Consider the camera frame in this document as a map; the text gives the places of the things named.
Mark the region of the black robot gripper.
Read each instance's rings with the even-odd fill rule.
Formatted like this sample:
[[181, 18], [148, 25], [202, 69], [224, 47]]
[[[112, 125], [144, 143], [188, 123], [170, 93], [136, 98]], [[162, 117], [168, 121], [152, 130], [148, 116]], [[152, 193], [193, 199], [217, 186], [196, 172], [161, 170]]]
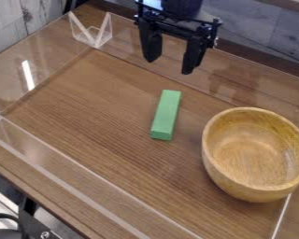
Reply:
[[[206, 29], [205, 37], [192, 35], [186, 40], [181, 74], [189, 75], [200, 65], [206, 46], [210, 49], [215, 47], [221, 19], [202, 9], [202, 0], [134, 0], [134, 2], [138, 16], [164, 21], [192, 32], [196, 32], [198, 27]], [[140, 19], [138, 28], [142, 57], [150, 63], [161, 54], [161, 34], [156, 25], [145, 19]]]

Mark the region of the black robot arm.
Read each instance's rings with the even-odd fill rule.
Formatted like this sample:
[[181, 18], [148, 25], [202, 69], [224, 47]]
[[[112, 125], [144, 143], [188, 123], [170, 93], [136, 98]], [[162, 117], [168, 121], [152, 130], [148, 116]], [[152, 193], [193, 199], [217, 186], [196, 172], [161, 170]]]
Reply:
[[215, 47], [219, 17], [202, 12], [202, 0], [134, 0], [134, 24], [140, 30], [142, 57], [148, 63], [161, 55], [162, 35], [186, 41], [181, 74], [200, 66], [206, 49]]

